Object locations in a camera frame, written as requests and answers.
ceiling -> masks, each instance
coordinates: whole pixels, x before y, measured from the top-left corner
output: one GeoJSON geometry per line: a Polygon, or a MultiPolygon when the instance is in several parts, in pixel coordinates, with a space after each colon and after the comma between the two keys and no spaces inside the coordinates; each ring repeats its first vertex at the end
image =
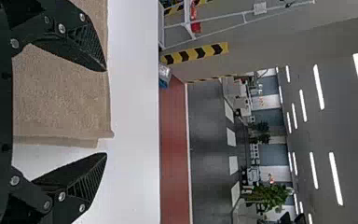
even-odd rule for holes
{"type": "Polygon", "coordinates": [[[358,223],[358,79],[351,55],[318,63],[325,110],[321,111],[313,64],[291,66],[291,83],[280,73],[283,113],[296,105],[298,129],[288,135],[296,152],[298,200],[313,223],[358,223]],[[308,122],[303,122],[298,91],[304,92],[308,122]],[[313,186],[309,153],[313,151],[320,188],[313,186]],[[328,153],[335,152],[344,206],[337,205],[328,153]]]}

beige carpet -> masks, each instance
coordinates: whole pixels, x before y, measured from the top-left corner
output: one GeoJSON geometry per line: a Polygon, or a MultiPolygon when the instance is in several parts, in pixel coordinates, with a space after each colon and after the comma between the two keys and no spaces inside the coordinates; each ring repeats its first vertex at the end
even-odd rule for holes
{"type": "MultiPolygon", "coordinates": [[[[73,0],[92,19],[107,55],[106,0],[73,0]]],[[[33,45],[13,59],[17,143],[96,147],[113,137],[107,73],[97,73],[33,45]]]]}

red floor stripe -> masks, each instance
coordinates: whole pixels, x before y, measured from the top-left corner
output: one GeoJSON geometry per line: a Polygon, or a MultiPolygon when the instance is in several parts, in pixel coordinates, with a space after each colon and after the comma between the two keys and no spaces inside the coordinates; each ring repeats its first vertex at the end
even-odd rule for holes
{"type": "Polygon", "coordinates": [[[161,224],[189,224],[185,85],[159,91],[161,224]]]}

wall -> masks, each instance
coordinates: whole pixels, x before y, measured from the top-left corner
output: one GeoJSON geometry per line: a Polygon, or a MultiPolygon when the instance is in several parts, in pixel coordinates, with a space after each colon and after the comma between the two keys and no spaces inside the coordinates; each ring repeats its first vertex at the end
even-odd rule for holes
{"type": "Polygon", "coordinates": [[[358,51],[358,19],[342,21],[352,17],[358,17],[358,1],[318,1],[315,6],[296,13],[250,23],[245,28],[189,42],[162,54],[228,42],[229,54],[171,65],[173,72],[182,80],[240,74],[277,64],[320,62],[358,51]],[[327,9],[324,6],[332,8],[335,13],[325,12],[327,9]]]}
{"type": "Polygon", "coordinates": [[[77,224],[160,222],[158,5],[144,3],[108,1],[107,67],[115,138],[101,139],[95,149],[14,146],[13,166],[29,179],[89,154],[107,152],[101,186],[77,224]]]}

black metal bracket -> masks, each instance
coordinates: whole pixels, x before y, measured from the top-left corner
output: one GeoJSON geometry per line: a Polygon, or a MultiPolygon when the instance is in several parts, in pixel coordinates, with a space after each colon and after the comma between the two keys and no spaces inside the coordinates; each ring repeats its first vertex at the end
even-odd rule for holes
{"type": "Polygon", "coordinates": [[[97,72],[106,60],[90,17],[68,0],[3,0],[12,56],[28,44],[97,72]]]}
{"type": "Polygon", "coordinates": [[[97,153],[32,182],[11,166],[11,57],[27,44],[94,71],[106,69],[102,47],[90,18],[67,0],[0,1],[0,223],[72,223],[90,208],[107,157],[97,153]]]}

